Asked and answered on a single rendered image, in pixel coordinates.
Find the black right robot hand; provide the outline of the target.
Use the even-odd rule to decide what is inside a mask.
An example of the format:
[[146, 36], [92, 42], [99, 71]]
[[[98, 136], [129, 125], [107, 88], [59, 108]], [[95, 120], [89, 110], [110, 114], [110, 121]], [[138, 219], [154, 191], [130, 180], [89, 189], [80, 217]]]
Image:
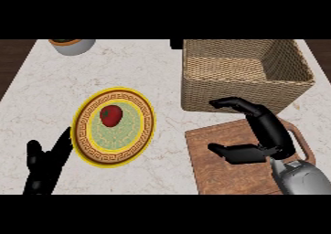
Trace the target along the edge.
[[265, 163], [266, 157], [276, 160], [290, 158], [296, 154], [296, 148], [288, 130], [266, 106], [256, 104], [239, 97], [228, 97], [210, 101], [216, 109], [231, 107], [245, 114], [259, 144], [241, 144], [225, 146], [210, 143], [208, 149], [226, 158], [232, 165]]

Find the tan wicker basket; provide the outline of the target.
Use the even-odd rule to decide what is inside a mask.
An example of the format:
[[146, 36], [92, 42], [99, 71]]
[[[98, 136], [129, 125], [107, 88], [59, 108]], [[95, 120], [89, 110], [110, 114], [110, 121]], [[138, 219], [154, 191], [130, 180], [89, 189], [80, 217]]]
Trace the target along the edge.
[[182, 108], [231, 112], [210, 101], [241, 97], [279, 113], [315, 85], [293, 39], [186, 39], [182, 47]]

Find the grey pot with orange rim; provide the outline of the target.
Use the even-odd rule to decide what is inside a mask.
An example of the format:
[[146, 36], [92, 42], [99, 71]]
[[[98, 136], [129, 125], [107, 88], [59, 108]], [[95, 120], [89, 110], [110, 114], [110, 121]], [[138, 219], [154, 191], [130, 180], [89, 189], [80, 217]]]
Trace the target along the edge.
[[55, 50], [65, 56], [77, 56], [83, 53], [86, 53], [95, 43], [95, 39], [74, 39], [68, 41], [58, 41], [55, 39], [49, 40], [50, 44], [55, 47]]

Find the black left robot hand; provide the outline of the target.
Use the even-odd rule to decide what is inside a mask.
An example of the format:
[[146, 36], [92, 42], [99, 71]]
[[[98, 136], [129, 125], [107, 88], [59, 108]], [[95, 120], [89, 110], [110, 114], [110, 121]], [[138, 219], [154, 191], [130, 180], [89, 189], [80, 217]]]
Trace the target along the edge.
[[53, 149], [42, 150], [37, 140], [27, 143], [27, 167], [30, 175], [25, 181], [25, 195], [52, 195], [62, 168], [68, 162], [73, 150], [71, 129], [61, 134]]

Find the red tomato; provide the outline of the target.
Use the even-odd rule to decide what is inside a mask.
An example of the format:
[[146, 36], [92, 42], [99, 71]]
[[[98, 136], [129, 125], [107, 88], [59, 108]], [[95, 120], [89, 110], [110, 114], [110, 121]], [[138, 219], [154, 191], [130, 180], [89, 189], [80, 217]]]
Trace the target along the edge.
[[115, 127], [123, 118], [123, 109], [117, 105], [108, 105], [102, 108], [101, 119], [107, 127]]

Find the yellow patterned round plate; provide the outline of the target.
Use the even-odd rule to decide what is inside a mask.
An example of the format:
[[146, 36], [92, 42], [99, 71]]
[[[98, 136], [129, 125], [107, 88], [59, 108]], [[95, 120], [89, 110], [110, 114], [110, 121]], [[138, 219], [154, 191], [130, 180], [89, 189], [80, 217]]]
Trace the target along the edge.
[[[108, 105], [123, 109], [115, 127], [102, 124]], [[73, 147], [83, 160], [102, 168], [129, 164], [145, 152], [155, 131], [155, 112], [145, 95], [126, 87], [101, 90], [81, 104], [73, 118]]]

